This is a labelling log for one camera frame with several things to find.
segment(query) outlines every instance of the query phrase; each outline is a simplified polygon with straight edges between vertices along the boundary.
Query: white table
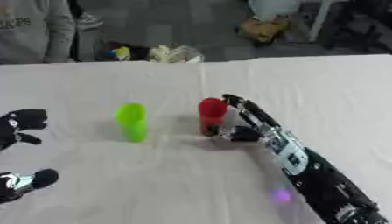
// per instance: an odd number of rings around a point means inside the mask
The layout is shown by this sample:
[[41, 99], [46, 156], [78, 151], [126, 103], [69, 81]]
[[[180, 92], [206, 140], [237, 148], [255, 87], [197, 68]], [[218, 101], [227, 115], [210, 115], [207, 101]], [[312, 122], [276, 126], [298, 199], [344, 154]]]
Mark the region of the white table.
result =
[[[255, 59], [217, 64], [0, 66], [0, 113], [48, 110], [44, 143], [2, 152], [0, 171], [54, 168], [60, 180], [0, 209], [2, 224], [322, 223], [264, 150], [199, 135], [197, 103], [242, 95], [325, 155], [392, 217], [389, 56]], [[148, 109], [149, 136], [126, 143], [124, 102]]]

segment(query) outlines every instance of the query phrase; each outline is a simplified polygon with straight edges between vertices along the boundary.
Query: robotic arm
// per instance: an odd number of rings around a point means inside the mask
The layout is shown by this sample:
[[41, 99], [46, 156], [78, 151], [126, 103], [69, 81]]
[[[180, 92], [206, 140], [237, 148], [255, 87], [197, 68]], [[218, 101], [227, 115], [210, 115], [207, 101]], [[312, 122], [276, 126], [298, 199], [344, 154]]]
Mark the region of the robotic arm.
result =
[[318, 153], [304, 147], [289, 131], [252, 101], [224, 94], [227, 105], [239, 110], [250, 127], [210, 127], [230, 141], [260, 141], [306, 202], [326, 224], [386, 224], [377, 205]]

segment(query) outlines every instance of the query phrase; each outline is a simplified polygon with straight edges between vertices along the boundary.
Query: gray sweatshirt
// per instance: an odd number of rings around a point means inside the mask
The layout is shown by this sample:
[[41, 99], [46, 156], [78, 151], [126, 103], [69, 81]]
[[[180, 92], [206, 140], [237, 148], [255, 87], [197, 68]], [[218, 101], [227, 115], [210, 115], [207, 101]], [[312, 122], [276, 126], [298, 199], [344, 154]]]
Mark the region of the gray sweatshirt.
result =
[[74, 32], [67, 0], [0, 0], [0, 64], [66, 62]]

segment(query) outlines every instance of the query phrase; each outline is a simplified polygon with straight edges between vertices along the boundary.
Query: plastic cup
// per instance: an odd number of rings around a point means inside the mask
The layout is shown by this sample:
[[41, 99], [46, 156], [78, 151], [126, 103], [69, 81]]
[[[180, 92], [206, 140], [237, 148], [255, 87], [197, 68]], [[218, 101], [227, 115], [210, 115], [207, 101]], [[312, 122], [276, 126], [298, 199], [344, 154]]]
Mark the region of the plastic cup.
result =
[[134, 102], [123, 104], [115, 112], [115, 119], [122, 126], [123, 134], [128, 140], [134, 143], [144, 140], [147, 125], [142, 104]]
[[217, 98], [206, 98], [199, 103], [200, 130], [203, 135], [211, 136], [210, 125], [221, 125], [223, 117], [228, 111], [224, 101]]

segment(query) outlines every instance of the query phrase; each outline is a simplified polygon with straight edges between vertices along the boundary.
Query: white bag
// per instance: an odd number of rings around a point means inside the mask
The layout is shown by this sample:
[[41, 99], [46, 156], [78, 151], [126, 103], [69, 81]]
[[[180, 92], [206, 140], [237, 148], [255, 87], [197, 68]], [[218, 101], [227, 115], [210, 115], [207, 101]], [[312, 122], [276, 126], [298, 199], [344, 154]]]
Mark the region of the white bag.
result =
[[298, 11], [299, 0], [248, 0], [257, 19], [269, 22], [277, 15], [290, 15]]

